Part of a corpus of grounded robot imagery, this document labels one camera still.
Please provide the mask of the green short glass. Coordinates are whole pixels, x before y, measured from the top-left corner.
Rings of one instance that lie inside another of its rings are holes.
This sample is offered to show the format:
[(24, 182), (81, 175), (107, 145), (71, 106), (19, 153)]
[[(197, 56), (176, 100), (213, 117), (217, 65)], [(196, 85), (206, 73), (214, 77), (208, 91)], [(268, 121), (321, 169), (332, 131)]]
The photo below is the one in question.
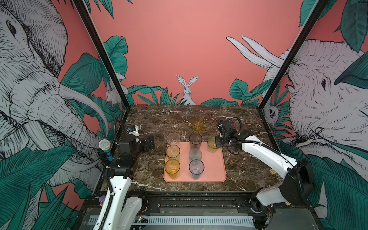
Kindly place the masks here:
[(215, 153), (218, 150), (218, 147), (216, 146), (216, 137), (211, 136), (208, 138), (207, 141), (208, 144), (208, 151), (211, 153)]

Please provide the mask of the yellow short glass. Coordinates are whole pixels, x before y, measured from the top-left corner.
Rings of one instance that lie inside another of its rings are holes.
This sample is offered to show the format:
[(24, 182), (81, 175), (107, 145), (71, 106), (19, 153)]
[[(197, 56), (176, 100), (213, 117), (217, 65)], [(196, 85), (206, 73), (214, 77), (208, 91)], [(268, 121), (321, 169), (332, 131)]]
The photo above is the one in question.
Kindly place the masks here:
[(193, 131), (199, 133), (203, 129), (204, 120), (198, 117), (194, 118), (192, 120), (192, 125), (193, 125)]

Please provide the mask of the dark brown glass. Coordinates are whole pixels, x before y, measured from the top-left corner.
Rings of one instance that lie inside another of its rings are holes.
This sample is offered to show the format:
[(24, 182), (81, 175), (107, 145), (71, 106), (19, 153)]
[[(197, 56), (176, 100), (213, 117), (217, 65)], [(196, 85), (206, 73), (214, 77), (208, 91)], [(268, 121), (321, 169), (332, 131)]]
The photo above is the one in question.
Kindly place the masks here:
[(203, 137), (199, 133), (193, 133), (189, 137), (190, 149), (200, 149)]

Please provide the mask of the teal wine glass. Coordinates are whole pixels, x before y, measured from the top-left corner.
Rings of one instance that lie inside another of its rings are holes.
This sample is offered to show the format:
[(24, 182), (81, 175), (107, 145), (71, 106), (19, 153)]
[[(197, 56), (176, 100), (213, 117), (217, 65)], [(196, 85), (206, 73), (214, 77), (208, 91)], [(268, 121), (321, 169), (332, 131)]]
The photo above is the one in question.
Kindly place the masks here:
[(189, 160), (190, 161), (194, 161), (194, 160), (200, 160), (202, 159), (203, 153), (200, 149), (191, 149), (189, 151)]

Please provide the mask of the pink square tray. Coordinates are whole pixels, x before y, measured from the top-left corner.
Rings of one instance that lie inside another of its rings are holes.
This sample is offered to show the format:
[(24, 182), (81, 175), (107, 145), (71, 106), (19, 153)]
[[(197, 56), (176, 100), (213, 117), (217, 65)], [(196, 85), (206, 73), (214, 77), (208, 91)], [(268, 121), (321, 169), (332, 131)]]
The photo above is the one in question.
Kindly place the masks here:
[(207, 143), (202, 143), (200, 150), (202, 152), (201, 161), (204, 163), (204, 172), (199, 178), (194, 179), (189, 170), (190, 143), (181, 142), (179, 144), (180, 170), (175, 178), (171, 178), (167, 172), (164, 172), (163, 178), (169, 183), (222, 183), (226, 181), (225, 164), (222, 149), (216, 149), (215, 152), (208, 148)]

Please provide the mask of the light green tall glass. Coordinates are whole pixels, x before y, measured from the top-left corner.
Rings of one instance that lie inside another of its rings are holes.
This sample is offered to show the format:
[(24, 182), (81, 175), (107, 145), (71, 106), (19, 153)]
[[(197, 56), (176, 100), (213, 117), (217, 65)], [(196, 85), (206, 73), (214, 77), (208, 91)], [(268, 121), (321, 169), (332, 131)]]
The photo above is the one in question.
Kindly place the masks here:
[(166, 148), (166, 158), (169, 160), (178, 160), (180, 157), (180, 147), (178, 145), (169, 145)]

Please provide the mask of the clear glass tumbler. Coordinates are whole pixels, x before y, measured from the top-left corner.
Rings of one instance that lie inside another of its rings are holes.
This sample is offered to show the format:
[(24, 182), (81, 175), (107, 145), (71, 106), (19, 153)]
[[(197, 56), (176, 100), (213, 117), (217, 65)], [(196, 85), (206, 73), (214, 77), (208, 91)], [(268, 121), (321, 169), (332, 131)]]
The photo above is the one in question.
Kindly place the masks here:
[(166, 137), (168, 145), (179, 145), (181, 142), (181, 137), (178, 133), (170, 133)]

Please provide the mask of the grey tall glass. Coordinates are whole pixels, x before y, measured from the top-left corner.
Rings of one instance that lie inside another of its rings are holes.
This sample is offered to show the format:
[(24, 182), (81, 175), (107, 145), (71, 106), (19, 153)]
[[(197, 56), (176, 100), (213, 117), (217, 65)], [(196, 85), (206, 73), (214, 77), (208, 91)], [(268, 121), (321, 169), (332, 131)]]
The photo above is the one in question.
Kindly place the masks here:
[(197, 180), (201, 174), (204, 172), (205, 166), (201, 160), (195, 159), (192, 160), (189, 164), (189, 171), (194, 180)]

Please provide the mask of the amber tall glass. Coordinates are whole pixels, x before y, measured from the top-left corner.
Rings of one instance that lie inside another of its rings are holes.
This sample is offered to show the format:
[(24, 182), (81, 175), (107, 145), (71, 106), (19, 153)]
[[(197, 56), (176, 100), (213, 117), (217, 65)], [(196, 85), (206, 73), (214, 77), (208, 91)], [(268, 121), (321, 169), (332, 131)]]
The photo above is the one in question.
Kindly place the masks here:
[(170, 159), (165, 163), (165, 171), (172, 179), (175, 179), (178, 176), (180, 168), (181, 165), (176, 159)]

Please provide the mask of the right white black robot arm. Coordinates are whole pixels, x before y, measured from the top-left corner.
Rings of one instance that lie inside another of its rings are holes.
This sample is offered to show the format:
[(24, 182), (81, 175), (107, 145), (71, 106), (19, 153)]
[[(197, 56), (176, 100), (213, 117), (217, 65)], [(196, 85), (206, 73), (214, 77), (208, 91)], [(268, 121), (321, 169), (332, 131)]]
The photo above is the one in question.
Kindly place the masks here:
[(271, 205), (288, 202), (303, 203), (314, 190), (312, 165), (307, 160), (298, 161), (262, 142), (238, 121), (237, 130), (230, 120), (217, 122), (219, 135), (215, 137), (217, 148), (235, 147), (255, 156), (276, 172), (282, 183), (262, 188), (253, 193), (249, 206), (254, 213), (261, 213)]

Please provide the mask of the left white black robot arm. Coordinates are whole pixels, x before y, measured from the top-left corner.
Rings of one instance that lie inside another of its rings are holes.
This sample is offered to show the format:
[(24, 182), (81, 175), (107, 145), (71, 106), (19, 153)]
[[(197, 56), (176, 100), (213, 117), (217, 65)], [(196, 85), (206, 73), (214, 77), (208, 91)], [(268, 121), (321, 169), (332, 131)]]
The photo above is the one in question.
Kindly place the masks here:
[(134, 153), (138, 153), (141, 147), (139, 133), (133, 131), (124, 135), (118, 146), (120, 153), (114, 158), (107, 140), (99, 143), (109, 162), (104, 173), (108, 191), (94, 226), (95, 230), (129, 230), (142, 209), (141, 197), (127, 197), (136, 163)]

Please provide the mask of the blue yellow toy microphone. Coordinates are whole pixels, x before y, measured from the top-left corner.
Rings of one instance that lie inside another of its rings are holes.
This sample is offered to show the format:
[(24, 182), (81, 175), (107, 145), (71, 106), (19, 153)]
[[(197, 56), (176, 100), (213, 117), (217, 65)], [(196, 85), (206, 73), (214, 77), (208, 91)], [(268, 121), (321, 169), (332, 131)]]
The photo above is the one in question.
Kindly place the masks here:
[(111, 152), (111, 142), (107, 139), (103, 139), (99, 141), (99, 148), (102, 151), (101, 156), (103, 160), (106, 160), (108, 163), (113, 161), (113, 156)]

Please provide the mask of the small purple toy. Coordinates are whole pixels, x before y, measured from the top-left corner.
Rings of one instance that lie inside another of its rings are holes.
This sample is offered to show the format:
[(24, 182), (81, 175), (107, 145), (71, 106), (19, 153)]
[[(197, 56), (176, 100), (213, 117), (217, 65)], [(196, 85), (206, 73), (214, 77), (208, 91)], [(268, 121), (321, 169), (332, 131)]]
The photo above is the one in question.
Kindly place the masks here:
[(103, 206), (104, 205), (104, 202), (105, 202), (105, 199), (106, 199), (106, 196), (103, 195), (103, 196), (99, 196), (99, 197), (96, 197), (98, 199), (98, 202), (99, 202), (99, 206)]

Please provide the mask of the white ventilation grille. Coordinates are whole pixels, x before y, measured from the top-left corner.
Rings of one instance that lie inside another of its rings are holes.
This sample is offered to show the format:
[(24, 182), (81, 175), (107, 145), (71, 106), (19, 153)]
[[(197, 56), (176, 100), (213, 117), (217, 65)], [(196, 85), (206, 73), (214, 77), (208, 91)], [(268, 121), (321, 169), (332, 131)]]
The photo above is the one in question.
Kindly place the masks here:
[(253, 227), (250, 216), (137, 216), (132, 226), (163, 226), (163, 225), (219, 225)]

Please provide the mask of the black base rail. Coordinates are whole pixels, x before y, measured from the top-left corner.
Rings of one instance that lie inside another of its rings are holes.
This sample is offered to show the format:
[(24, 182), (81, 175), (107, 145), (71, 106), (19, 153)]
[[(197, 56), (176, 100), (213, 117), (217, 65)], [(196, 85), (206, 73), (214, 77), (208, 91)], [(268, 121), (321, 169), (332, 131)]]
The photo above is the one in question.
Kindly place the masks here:
[(194, 215), (206, 211), (229, 211), (235, 214), (246, 214), (249, 216), (260, 216), (274, 214), (291, 210), (307, 210), (312, 215), (315, 211), (310, 203), (299, 204), (296, 206), (276, 203), (269, 208), (263, 208), (262, 212), (255, 213), (251, 209), (250, 199), (252, 192), (244, 191), (128, 191), (127, 197), (137, 196), (143, 199), (140, 214), (153, 215), (164, 214), (173, 215)]

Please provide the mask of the left black frame post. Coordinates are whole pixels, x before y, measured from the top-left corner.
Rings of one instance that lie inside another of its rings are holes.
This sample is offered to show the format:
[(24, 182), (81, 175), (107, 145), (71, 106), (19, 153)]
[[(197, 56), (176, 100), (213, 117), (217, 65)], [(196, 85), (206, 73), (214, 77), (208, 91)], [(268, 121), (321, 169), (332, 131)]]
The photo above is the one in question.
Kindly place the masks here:
[(98, 55), (101, 58), (109, 77), (111, 78), (114, 86), (116, 87), (116, 90), (119, 94), (119, 97), (124, 105), (125, 109), (130, 109), (130, 105), (129, 102), (127, 100), (127, 97), (125, 96), (122, 88), (121, 88), (121, 84), (117, 78), (116, 72), (114, 70), (114, 67), (112, 65), (112, 62), (106, 52), (106, 49), (103, 45), (103, 42), (101, 41), (101, 38), (98, 34), (98, 31), (90, 17), (89, 12), (87, 11), (88, 9), (86, 8), (86, 4), (84, 1), (80, 1), (80, 0), (73, 0), (73, 3), (86, 27), (86, 30), (89, 33), (89, 36), (91, 37), (91, 40), (95, 46), (95, 48), (97, 49)]

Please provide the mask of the black frame post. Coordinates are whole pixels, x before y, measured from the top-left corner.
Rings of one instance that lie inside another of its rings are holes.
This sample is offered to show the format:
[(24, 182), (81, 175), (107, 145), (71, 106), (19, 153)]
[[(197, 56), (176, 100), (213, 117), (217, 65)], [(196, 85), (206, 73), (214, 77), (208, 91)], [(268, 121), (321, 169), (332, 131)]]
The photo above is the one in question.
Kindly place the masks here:
[(320, 17), (322, 11), (328, 4), (328, 0), (320, 0), (316, 1), (314, 6), (312, 7), (312, 10), (307, 17), (307, 20), (302, 27), (297, 39), (295, 40), (293, 46), (291, 47), (289, 54), (287, 55), (286, 59), (284, 60), (283, 64), (281, 65), (276, 77), (272, 81), (272, 84), (270, 85), (270, 88), (266, 92), (266, 95), (262, 99), (260, 105), (258, 106), (259, 110), (263, 110), (266, 106), (266, 103), (271, 98), (274, 90), (279, 85), (282, 78), (285, 76), (287, 69), (289, 68), (290, 64), (292, 63), (293, 59), (299, 52), (301, 46), (303, 45), (304, 41), (308, 37), (309, 33), (313, 29), (315, 23), (318, 21), (318, 18)]
[(106, 52), (106, 49), (103, 45), (103, 42), (101, 41), (101, 38), (98, 34), (98, 31), (90, 17), (89, 12), (87, 11), (88, 9), (86, 8), (86, 4), (84, 1), (80, 1), (80, 0), (73, 0), (73, 3), (86, 27), (86, 30), (89, 33), (89, 36), (91, 37), (91, 40), (95, 46), (95, 48), (97, 49), (98, 55), (101, 58), (109, 77), (111, 78), (114, 86), (116, 87), (116, 90), (119, 94), (119, 97), (124, 105), (125, 109), (130, 109), (130, 105), (129, 102), (127, 100), (127, 97), (125, 96), (122, 88), (121, 88), (121, 84), (117, 78), (116, 72), (114, 70), (114, 67), (112, 65), (112, 62)]

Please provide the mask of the right black frame post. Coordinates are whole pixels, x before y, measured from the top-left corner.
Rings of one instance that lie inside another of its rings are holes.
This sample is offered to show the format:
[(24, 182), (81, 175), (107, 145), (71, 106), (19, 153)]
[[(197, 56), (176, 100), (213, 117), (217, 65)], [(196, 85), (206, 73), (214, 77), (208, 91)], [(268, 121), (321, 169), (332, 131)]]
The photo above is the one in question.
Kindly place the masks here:
[(284, 60), (283, 64), (281, 65), (276, 77), (272, 81), (272, 84), (270, 85), (270, 88), (266, 92), (266, 95), (262, 99), (260, 105), (258, 106), (259, 110), (263, 110), (266, 106), (266, 103), (271, 98), (274, 90), (279, 85), (282, 78), (285, 76), (287, 69), (289, 68), (290, 64), (292, 63), (293, 59), (299, 52), (301, 46), (303, 45), (304, 41), (308, 37), (309, 33), (313, 29), (315, 23), (318, 21), (318, 18), (320, 17), (322, 11), (328, 4), (328, 0), (320, 0), (316, 1), (314, 6), (312, 7), (312, 10), (307, 17), (307, 20), (302, 27), (297, 39), (295, 40), (293, 46), (291, 47), (289, 54), (287, 55), (286, 59)]

